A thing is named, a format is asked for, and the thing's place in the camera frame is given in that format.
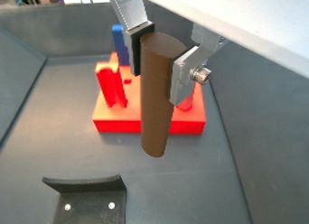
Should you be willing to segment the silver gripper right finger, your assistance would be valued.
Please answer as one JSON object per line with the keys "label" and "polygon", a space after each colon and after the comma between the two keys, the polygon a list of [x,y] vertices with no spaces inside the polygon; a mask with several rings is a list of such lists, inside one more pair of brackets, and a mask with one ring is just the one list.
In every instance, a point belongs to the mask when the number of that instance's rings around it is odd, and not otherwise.
{"label": "silver gripper right finger", "polygon": [[191,39],[197,45],[191,46],[173,62],[169,101],[175,106],[191,95],[194,84],[205,85],[209,81],[212,71],[205,67],[205,63],[229,42],[222,35],[197,23],[193,25]]}

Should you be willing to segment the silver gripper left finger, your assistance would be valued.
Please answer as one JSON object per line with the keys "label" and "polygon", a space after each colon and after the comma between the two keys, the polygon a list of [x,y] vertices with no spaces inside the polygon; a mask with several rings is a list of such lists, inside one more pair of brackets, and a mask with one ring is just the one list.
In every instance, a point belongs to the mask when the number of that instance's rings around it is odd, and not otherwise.
{"label": "silver gripper left finger", "polygon": [[123,26],[125,44],[129,48],[130,70],[141,75],[141,38],[155,31],[155,24],[149,21],[143,0],[110,0]]}

